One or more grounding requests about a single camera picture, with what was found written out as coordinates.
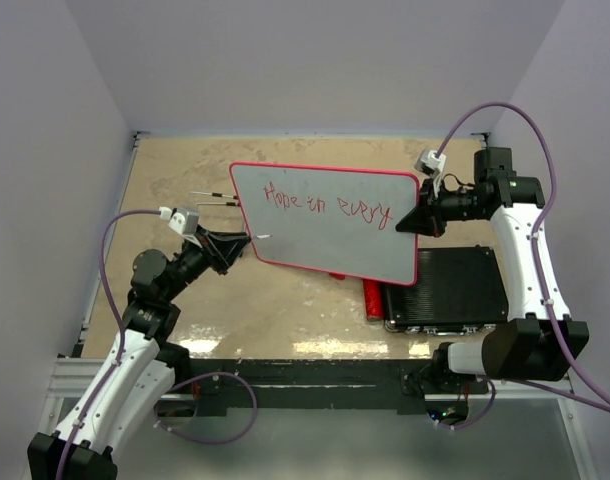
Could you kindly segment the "pink framed whiteboard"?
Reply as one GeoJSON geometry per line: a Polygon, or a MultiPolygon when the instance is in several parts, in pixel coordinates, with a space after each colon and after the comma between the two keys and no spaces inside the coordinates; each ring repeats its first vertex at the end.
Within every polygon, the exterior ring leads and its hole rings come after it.
{"type": "Polygon", "coordinates": [[[235,162],[229,173],[263,262],[410,286],[418,238],[396,224],[418,200],[409,173],[235,162]]]}

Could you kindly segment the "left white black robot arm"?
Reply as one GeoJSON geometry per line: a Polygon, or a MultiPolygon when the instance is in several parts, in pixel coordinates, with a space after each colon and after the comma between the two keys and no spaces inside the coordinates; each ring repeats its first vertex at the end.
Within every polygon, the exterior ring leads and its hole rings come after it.
{"type": "Polygon", "coordinates": [[[32,478],[116,478],[120,455],[155,404],[192,380],[187,350],[168,341],[180,316],[174,299],[207,270],[226,274],[250,241],[197,227],[171,258],[155,249],[136,256],[107,358],[54,431],[28,446],[32,478]]]}

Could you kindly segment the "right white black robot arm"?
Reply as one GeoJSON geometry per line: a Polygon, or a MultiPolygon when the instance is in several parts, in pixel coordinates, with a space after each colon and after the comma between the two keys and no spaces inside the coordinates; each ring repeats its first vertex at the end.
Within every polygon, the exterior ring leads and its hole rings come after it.
{"type": "Polygon", "coordinates": [[[416,206],[397,224],[399,232],[440,237],[450,221],[487,220],[500,242],[508,285],[506,322],[477,343],[446,342],[430,369],[433,386],[454,392],[466,375],[495,380],[561,380],[589,340],[586,323],[565,303],[549,256],[540,181],[521,176],[512,152],[487,147],[474,155],[474,181],[446,188],[446,157],[424,150],[416,170],[426,174],[416,206]]]}

